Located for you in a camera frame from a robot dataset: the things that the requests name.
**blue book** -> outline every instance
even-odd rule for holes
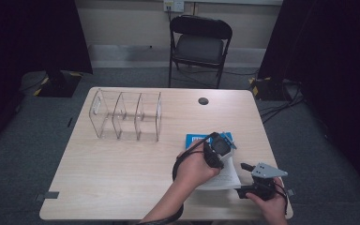
[[[225,132],[227,137],[230,138],[230,140],[233,142],[233,136],[231,135],[231,132]],[[204,139],[209,134],[187,134],[186,135],[186,149],[189,148],[189,145],[194,142],[195,140]],[[220,133],[220,136],[225,138],[225,135],[223,133]]]

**human arm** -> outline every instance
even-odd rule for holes
[[[203,158],[203,144],[197,146],[192,152],[195,153],[190,154],[180,163],[173,183],[141,223],[174,215],[196,187],[220,173],[220,169],[211,168],[206,164]]]
[[[282,182],[279,178],[275,177],[274,181],[276,183],[276,189],[279,192],[283,192]],[[252,193],[247,193],[247,197],[251,199],[254,203],[256,203],[260,209],[262,210],[262,215],[264,216],[265,220],[270,225],[287,225],[288,221],[285,218],[284,208],[286,205],[285,200],[281,195],[276,193],[273,199],[264,201],[259,198],[257,195]]]

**folding chair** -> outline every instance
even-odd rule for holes
[[[217,84],[220,85],[227,51],[233,37],[231,27],[221,20],[198,16],[181,15],[171,20],[171,58],[169,83],[172,80],[172,62],[203,68],[217,69]],[[174,34],[179,34],[177,43]]]

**wooden tabletop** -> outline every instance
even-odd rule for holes
[[[270,144],[252,94],[247,90],[122,88],[107,91],[161,93],[162,117],[158,142],[99,139],[89,109],[98,90],[90,90],[40,210],[45,220],[139,220],[172,183],[176,156],[185,150],[188,133],[229,131],[237,146],[235,169],[243,185],[250,172],[241,162],[264,162],[276,167]],[[199,98],[209,103],[201,105]],[[288,216],[293,210],[289,204]],[[235,190],[195,190],[185,202],[183,220],[255,220],[263,216]]]

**person's hand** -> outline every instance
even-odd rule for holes
[[[274,181],[276,182],[276,184],[283,187],[282,182],[279,178],[275,177]],[[276,189],[279,192],[283,192],[280,187],[276,186]],[[270,225],[288,224],[284,214],[284,208],[286,203],[283,197],[280,196],[278,193],[276,193],[273,199],[268,201],[264,201],[259,198],[259,196],[252,193],[247,193],[247,197],[260,207],[260,209],[262,210],[262,215]]]
[[[192,142],[190,147],[199,141],[200,140],[196,140]],[[187,184],[190,185],[191,188],[196,188],[212,177],[218,175],[220,173],[220,169],[211,168],[206,164],[206,161],[203,158],[203,143],[192,150],[192,152],[194,153],[186,157],[184,161],[180,163],[174,182]]]

